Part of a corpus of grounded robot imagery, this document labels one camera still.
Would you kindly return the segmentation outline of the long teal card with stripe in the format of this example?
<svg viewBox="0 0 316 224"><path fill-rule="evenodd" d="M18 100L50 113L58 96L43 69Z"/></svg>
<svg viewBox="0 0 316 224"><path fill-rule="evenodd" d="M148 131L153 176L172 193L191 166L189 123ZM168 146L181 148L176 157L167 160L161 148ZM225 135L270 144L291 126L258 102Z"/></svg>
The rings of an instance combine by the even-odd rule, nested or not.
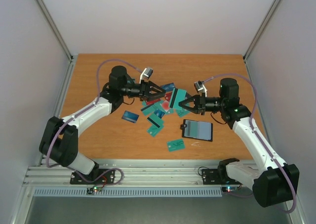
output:
<svg viewBox="0 0 316 224"><path fill-rule="evenodd" d="M175 110L181 110L179 103L186 98L187 91L183 89L174 88L169 101L169 107Z"/></svg>

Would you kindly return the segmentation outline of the teal card black stripe front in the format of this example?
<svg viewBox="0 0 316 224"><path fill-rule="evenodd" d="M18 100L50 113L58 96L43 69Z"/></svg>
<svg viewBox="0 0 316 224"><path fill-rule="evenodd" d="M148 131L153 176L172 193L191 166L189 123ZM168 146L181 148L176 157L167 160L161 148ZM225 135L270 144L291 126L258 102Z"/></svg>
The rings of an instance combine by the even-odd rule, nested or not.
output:
<svg viewBox="0 0 316 224"><path fill-rule="evenodd" d="M196 138L198 135L198 123L196 121L186 120L186 125L184 136Z"/></svg>

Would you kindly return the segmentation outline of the black leather card holder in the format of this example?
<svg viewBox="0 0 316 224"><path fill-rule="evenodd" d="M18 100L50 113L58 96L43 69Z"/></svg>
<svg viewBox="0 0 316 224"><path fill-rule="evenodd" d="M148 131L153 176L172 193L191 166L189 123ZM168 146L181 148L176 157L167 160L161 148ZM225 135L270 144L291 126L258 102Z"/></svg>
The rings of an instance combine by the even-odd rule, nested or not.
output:
<svg viewBox="0 0 316 224"><path fill-rule="evenodd" d="M180 130L183 138L213 141L213 124L210 122L184 119Z"/></svg>

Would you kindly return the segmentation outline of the teal VIP card front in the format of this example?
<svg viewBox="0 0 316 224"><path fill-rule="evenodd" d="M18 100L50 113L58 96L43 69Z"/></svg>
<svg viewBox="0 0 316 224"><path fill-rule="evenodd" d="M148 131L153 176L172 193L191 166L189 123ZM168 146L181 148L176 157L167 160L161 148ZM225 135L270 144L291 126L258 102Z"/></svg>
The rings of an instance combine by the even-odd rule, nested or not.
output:
<svg viewBox="0 0 316 224"><path fill-rule="evenodd" d="M182 139L172 140L167 142L169 152L185 149L185 144Z"/></svg>

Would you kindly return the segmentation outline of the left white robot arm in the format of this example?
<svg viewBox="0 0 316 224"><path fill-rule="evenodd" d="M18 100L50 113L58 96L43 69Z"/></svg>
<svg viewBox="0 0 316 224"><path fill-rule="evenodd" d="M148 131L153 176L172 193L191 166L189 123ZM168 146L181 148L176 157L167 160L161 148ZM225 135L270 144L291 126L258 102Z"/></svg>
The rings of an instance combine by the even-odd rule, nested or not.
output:
<svg viewBox="0 0 316 224"><path fill-rule="evenodd" d="M128 75L124 66L115 66L109 81L97 97L74 114L64 118L51 117L46 124L39 151L47 160L81 173L87 183L99 179L97 164L79 152L79 136L98 120L114 113L124 102L124 97L153 101L162 98L165 90L149 80L151 68L146 68L138 83Z"/></svg>

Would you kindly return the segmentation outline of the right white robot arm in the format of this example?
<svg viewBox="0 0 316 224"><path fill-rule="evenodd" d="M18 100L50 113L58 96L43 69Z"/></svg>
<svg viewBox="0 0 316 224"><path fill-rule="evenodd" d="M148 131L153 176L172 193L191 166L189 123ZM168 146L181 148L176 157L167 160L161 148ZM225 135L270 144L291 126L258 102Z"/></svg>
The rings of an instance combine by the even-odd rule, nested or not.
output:
<svg viewBox="0 0 316 224"><path fill-rule="evenodd" d="M292 213L297 205L299 169L287 164L265 139L254 119L254 110L241 104L236 79L227 77L220 81L219 96L208 97L203 81L195 82L197 94L179 102L179 106L195 114L219 112L241 139L251 154L257 169L254 170L236 158L222 160L218 165L218 178L222 182L235 180L249 188L257 203L269 207L292 201L284 212Z"/></svg>

